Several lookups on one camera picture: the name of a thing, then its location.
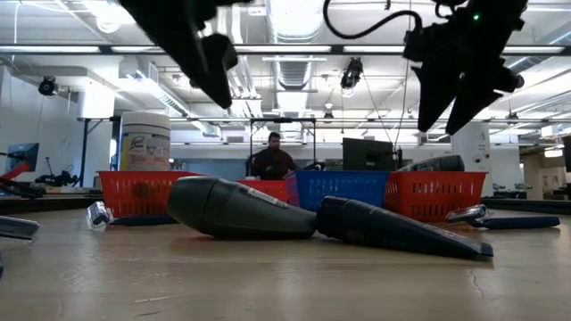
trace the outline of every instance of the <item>plastic basket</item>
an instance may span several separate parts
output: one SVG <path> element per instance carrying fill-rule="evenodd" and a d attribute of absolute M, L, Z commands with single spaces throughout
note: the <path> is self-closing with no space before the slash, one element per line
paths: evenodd
<path fill-rule="evenodd" d="M 480 203 L 485 172 L 395 172 L 384 207 L 421 222 L 443 222 L 451 210 Z"/>
<path fill-rule="evenodd" d="M 249 186 L 255 190 L 266 193 L 271 197 L 275 197 L 282 202 L 288 202 L 289 194 L 285 181 L 261 181 L 261 180 L 240 180 L 240 184 Z"/>
<path fill-rule="evenodd" d="M 339 196 L 381 206 L 390 172 L 300 170 L 285 178 L 289 202 L 317 211 L 326 196 Z"/>
<path fill-rule="evenodd" d="M 167 215 L 170 186 L 181 177 L 200 176 L 184 171 L 99 172 L 105 207 L 114 218 Z"/>

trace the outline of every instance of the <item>white container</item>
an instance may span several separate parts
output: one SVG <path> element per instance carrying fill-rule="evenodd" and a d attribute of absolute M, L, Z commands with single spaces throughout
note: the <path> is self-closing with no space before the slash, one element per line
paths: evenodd
<path fill-rule="evenodd" d="M 170 170 L 170 118 L 146 111 L 121 116 L 119 170 Z"/>

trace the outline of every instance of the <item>desk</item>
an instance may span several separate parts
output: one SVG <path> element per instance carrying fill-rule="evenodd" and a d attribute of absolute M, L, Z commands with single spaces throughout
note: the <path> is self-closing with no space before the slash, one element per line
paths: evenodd
<path fill-rule="evenodd" d="M 571 218 L 471 232 L 493 262 L 317 238 L 222 242 L 181 225 L 86 228 L 83 210 L 34 213 L 31 245 L 2 241 L 0 318 L 21 320 L 565 320 Z"/>

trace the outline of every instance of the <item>red basket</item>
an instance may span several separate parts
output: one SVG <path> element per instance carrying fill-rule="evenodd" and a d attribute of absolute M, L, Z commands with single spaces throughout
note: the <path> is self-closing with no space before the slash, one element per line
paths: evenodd
<path fill-rule="evenodd" d="M 288 202 L 289 194 L 285 181 L 259 181 L 259 180 L 240 180 L 240 184 L 249 186 L 255 190 L 266 193 L 271 197 L 275 197 L 282 202 Z"/>
<path fill-rule="evenodd" d="M 485 172 L 395 172 L 383 207 L 421 222 L 443 222 L 451 210 L 477 205 Z"/>
<path fill-rule="evenodd" d="M 183 171 L 101 171 L 105 207 L 114 218 L 167 215 L 170 186 L 181 177 L 200 176 Z"/>

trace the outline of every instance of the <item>computer monitor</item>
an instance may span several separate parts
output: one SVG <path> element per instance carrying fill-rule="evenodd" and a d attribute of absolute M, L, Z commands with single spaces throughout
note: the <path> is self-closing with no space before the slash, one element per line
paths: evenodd
<path fill-rule="evenodd" d="M 393 144 L 344 138 L 343 170 L 395 170 Z"/>
<path fill-rule="evenodd" d="M 565 168 L 569 173 L 571 172 L 571 136 L 563 137 L 563 157 L 565 158 Z"/>
<path fill-rule="evenodd" d="M 12 171 L 16 167 L 20 166 L 23 162 L 28 163 L 28 172 L 36 171 L 38 153 L 39 143 L 8 145 L 8 154 L 17 156 L 17 158 L 9 157 L 6 160 L 6 171 Z"/>
<path fill-rule="evenodd" d="M 397 171 L 464 171 L 464 161 L 460 155 L 445 155 L 418 161 Z"/>

